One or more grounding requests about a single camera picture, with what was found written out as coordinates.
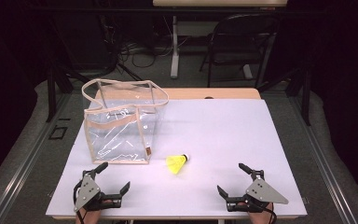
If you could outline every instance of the chair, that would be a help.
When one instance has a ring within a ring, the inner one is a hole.
[[[208,52],[200,67],[202,71],[203,65],[208,63],[208,87],[211,86],[212,65],[238,64],[242,69],[246,64],[259,64],[256,87],[260,79],[268,40],[275,34],[277,26],[278,20],[267,14],[238,14],[218,22],[213,33],[208,35]]]

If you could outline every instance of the floor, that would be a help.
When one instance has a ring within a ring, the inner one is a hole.
[[[150,79],[163,88],[206,87],[206,70],[198,71],[205,48],[191,39],[184,38],[182,43],[177,79],[170,78],[171,57],[168,51],[155,57],[134,49],[132,53],[135,54],[123,64],[142,79]],[[238,68],[216,70],[216,76],[231,71],[233,76],[241,76]],[[93,71],[83,74],[90,76]],[[103,78],[132,80],[121,69]],[[71,81],[75,87],[72,94],[61,94],[57,89],[59,110],[50,123],[44,122],[48,117],[47,83],[35,88],[39,98],[34,113],[0,168],[0,223],[73,223],[44,215],[65,165],[65,156],[82,121],[81,114],[74,113],[81,111],[80,88],[83,83],[75,79]],[[253,85],[252,81],[235,81],[216,82],[213,87]],[[279,220],[277,223],[358,223],[358,187],[331,144],[324,120],[323,102],[317,95],[311,95],[311,126],[306,126],[298,113],[298,98],[288,98],[283,92],[286,85],[283,82],[261,95],[268,103],[309,215],[295,220]],[[48,140],[56,125],[68,128],[64,141]]]

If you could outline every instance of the robotic arm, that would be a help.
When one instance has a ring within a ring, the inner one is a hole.
[[[240,197],[229,197],[222,188],[217,186],[220,196],[226,200],[228,212],[261,213],[268,211],[276,218],[275,213],[267,209],[267,205],[269,203],[288,204],[289,201],[264,180],[263,170],[252,170],[243,163],[240,163],[239,166],[246,174],[251,176],[254,182]]]
[[[119,194],[104,194],[101,192],[100,187],[95,183],[95,176],[102,172],[108,163],[104,162],[97,168],[90,171],[83,171],[83,179],[80,180],[74,188],[74,204],[75,212],[83,223],[80,208],[86,211],[99,211],[107,208],[121,207],[122,197],[129,191],[130,182],[128,182]]]

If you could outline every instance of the dark background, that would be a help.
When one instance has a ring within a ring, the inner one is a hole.
[[[20,2],[0,1],[0,164],[30,118],[37,99],[34,87],[46,80],[54,60],[84,69],[104,69],[110,63],[101,42],[103,32],[98,27],[98,18],[82,15],[72,19],[56,16],[52,21],[39,20],[25,11]],[[143,7],[151,7],[151,1],[142,2],[146,4]],[[91,2],[83,4],[92,6]],[[311,54],[314,62],[311,89],[323,99],[332,142],[358,183],[358,1],[289,0],[287,6],[304,10],[327,7],[335,8],[333,20],[282,21],[266,79],[291,71],[310,52],[314,53]],[[135,17],[128,21],[126,27],[133,28],[128,32],[137,30],[137,21],[139,18]],[[144,21],[144,28],[158,27],[153,18]],[[51,29],[51,22],[56,22],[59,30]],[[146,34],[144,44],[153,45],[153,34]],[[139,39],[137,32],[131,36]],[[321,37],[325,41],[316,45],[315,50],[312,44]]]

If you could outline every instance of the chair leg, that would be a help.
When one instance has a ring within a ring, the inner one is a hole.
[[[208,57],[208,54],[209,54],[209,52],[205,54],[204,59],[202,60],[201,67],[200,67],[199,71],[202,71],[203,65],[205,64],[205,61],[206,61],[206,58]]]
[[[208,62],[208,85],[207,85],[208,88],[211,87],[211,74],[212,74],[212,62],[211,62],[211,59],[209,59],[209,62]]]
[[[260,75],[261,75],[261,69],[263,68],[263,63],[260,63],[260,65],[258,66],[258,71],[257,71],[257,77],[255,78],[255,89],[257,89],[258,85],[260,84]]]

